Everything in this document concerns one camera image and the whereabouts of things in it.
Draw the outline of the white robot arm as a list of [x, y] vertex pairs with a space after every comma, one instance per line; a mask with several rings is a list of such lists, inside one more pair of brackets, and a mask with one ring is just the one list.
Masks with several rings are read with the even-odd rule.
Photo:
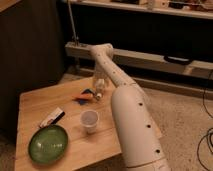
[[171, 171], [155, 132], [143, 89], [113, 61], [111, 44], [93, 45], [91, 56], [115, 85], [111, 111], [126, 171]]

